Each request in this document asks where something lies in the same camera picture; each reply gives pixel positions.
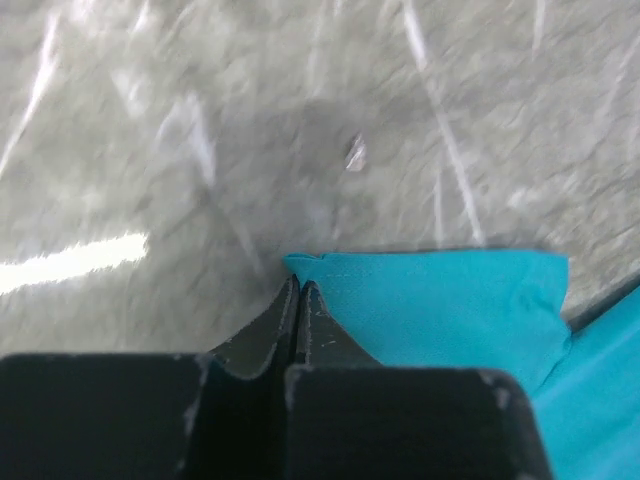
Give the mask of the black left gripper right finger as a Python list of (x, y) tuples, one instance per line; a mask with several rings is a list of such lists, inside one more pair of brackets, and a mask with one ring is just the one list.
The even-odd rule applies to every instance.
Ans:
[(288, 479), (548, 479), (530, 401), (510, 375), (385, 367), (302, 291), (284, 380)]

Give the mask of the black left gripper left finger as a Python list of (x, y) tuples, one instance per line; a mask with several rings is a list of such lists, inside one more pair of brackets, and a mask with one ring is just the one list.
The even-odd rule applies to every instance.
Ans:
[(289, 278), (201, 353), (20, 353), (1, 360), (5, 479), (275, 479), (299, 304)]

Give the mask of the teal t shirt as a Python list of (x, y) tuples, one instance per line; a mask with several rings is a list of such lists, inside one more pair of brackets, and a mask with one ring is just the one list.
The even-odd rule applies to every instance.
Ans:
[(569, 262), (530, 250), (296, 253), (336, 319), (388, 366), (489, 367), (533, 402), (559, 479), (639, 475), (639, 294), (572, 332)]

